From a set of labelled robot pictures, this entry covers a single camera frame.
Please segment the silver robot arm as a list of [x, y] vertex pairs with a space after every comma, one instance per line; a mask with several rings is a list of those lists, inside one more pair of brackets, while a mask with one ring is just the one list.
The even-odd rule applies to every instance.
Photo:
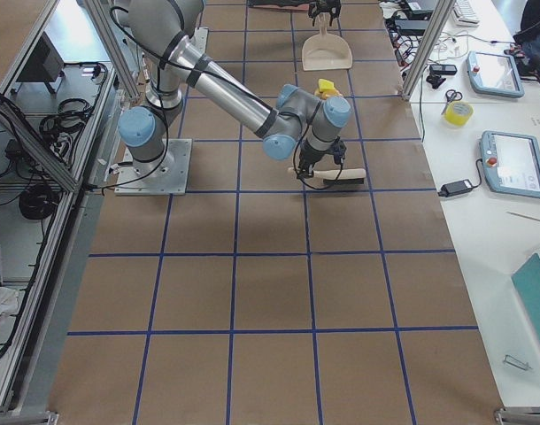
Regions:
[[290, 169], [298, 179], [364, 177], [364, 169], [344, 167], [346, 148], [339, 133], [351, 116], [349, 102], [321, 99], [286, 84], [276, 105], [268, 105], [192, 43], [204, 7], [203, 1], [131, 1], [110, 8], [112, 22], [154, 65], [149, 100], [178, 97], [180, 84], [186, 83], [262, 139], [267, 156], [283, 160], [298, 151]]

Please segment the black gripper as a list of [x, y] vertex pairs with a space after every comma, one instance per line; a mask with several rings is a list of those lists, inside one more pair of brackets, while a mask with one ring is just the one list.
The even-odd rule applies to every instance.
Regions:
[[314, 22], [317, 14], [329, 13], [329, 25], [333, 25], [336, 19], [336, 14], [341, 11], [342, 5], [340, 0], [315, 0], [309, 3], [308, 17]]
[[308, 139], [301, 142], [301, 149], [298, 155], [298, 162], [295, 165], [295, 172], [298, 179], [311, 179], [314, 177], [314, 166], [326, 155], [333, 158], [338, 166], [343, 166], [345, 160], [346, 146], [338, 136], [324, 151], [318, 151], [310, 145]]

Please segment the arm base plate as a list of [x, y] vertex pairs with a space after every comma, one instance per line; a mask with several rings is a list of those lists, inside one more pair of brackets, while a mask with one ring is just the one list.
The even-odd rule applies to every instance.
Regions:
[[195, 32], [192, 38], [190, 39], [190, 42], [192, 45], [191, 51], [193, 53], [193, 58], [195, 60], [199, 60], [205, 54], [207, 40], [208, 40], [208, 28], [196, 27]]
[[132, 165], [122, 167], [114, 192], [120, 196], [184, 195], [187, 188], [191, 139], [172, 139], [167, 143], [167, 154], [162, 163], [134, 161], [129, 148], [125, 148], [124, 161]]

